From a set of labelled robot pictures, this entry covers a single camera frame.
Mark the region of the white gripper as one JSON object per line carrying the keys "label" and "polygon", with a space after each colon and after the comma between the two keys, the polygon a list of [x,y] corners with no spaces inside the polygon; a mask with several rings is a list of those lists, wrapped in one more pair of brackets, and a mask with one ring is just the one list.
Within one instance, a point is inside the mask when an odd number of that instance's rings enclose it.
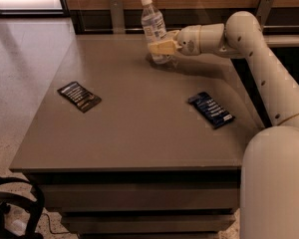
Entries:
{"label": "white gripper", "polygon": [[166,33],[167,40],[148,44],[149,51],[157,55],[173,55],[178,50],[186,56],[198,56],[200,52],[200,25],[187,26],[183,29]]}

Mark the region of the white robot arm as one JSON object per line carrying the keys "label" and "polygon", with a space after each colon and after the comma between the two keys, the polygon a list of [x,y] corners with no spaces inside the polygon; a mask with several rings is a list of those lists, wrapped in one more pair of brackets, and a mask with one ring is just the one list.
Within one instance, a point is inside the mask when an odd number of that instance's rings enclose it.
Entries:
{"label": "white robot arm", "polygon": [[170,31],[149,51],[246,60],[272,127],[243,155],[240,239],[299,239],[299,85],[269,49],[258,20],[236,12],[225,24]]}

